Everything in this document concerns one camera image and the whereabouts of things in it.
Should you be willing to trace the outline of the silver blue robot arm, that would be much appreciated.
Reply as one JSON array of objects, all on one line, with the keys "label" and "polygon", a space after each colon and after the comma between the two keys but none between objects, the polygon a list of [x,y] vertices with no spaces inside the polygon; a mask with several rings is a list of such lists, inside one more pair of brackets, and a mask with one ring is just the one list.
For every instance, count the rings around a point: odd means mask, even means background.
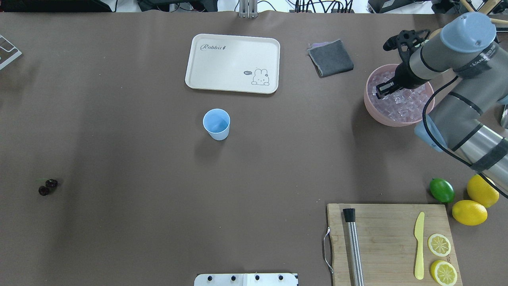
[{"label": "silver blue robot arm", "polygon": [[493,19],[480,12],[459,15],[433,37],[428,29],[403,30],[383,44],[386,51],[398,50],[401,63],[393,78],[376,86],[376,96],[454,72],[456,86],[432,111],[423,110],[414,132],[507,197],[507,138],[479,121],[492,106],[507,105],[508,55],[495,38]]}]

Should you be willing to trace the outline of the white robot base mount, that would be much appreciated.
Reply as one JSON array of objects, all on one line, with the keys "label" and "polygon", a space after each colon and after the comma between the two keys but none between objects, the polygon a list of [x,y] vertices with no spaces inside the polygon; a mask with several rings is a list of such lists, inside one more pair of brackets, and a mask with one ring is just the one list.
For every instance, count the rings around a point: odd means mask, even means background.
[{"label": "white robot base mount", "polygon": [[200,274],[194,286],[298,286],[299,279],[293,273],[228,273]]}]

